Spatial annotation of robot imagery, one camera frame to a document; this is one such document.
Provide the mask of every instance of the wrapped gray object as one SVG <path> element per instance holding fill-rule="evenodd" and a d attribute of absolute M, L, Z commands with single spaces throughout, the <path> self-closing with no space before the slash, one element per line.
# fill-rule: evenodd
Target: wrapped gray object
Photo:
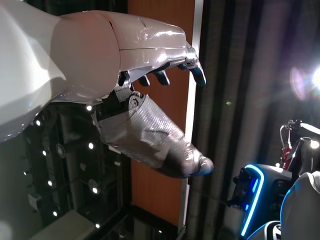
<path fill-rule="evenodd" d="M 135 92 L 128 111 L 97 120 L 92 116 L 103 143 L 128 157 L 175 178 L 206 175 L 212 161 L 204 157 L 185 134 L 148 95 Z"/>

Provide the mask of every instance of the wooden panel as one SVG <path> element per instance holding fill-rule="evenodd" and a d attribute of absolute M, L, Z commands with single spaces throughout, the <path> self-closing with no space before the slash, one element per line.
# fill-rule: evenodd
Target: wooden panel
<path fill-rule="evenodd" d="M 128 13 L 156 19 L 181 27 L 191 43 L 194 22 L 194 0 L 128 0 Z M 184 131 L 186 125 L 189 72 L 174 67 L 167 76 L 170 86 L 162 86 L 148 75 L 150 87 L 136 81 L 135 89 L 149 96 Z M 178 226 L 181 201 L 181 179 L 164 176 L 151 168 L 131 161 L 132 204 Z"/>

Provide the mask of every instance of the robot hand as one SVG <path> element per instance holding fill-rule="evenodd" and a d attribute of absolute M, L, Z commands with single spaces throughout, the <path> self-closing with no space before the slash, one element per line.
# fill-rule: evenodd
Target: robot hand
<path fill-rule="evenodd" d="M 52 101 L 105 103 L 116 87 L 135 80 L 148 86 L 146 74 L 166 86 L 165 70 L 178 66 L 189 69 L 199 85 L 206 83 L 185 32 L 149 18 L 107 11 L 53 16 L 2 0 L 0 30 L 6 33 L 0 35 L 0 142 L 21 133 Z M 128 104 L 119 108 L 123 114 L 108 108 L 97 116 L 105 143 L 174 177 L 212 171 L 212 162 L 148 96 L 131 95 L 121 100 Z M 122 118 L 127 119 L 113 129 L 105 123 Z"/>

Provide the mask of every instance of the white robot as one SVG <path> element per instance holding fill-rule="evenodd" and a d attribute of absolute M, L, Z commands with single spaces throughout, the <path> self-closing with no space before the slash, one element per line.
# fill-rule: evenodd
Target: white robot
<path fill-rule="evenodd" d="M 175 66 L 206 83 L 180 27 L 98 10 L 53 16 L 1 0 L 0 31 L 0 142 L 20 134 L 50 102 L 97 105 L 92 118 L 102 141 L 127 156 L 172 177 L 213 170 L 212 161 L 131 85 L 148 86 L 149 73 L 169 85 L 165 69 Z"/>
<path fill-rule="evenodd" d="M 266 223 L 248 240 L 318 240 L 319 203 L 320 172 L 306 172 L 295 181 L 285 195 L 280 221 Z"/>

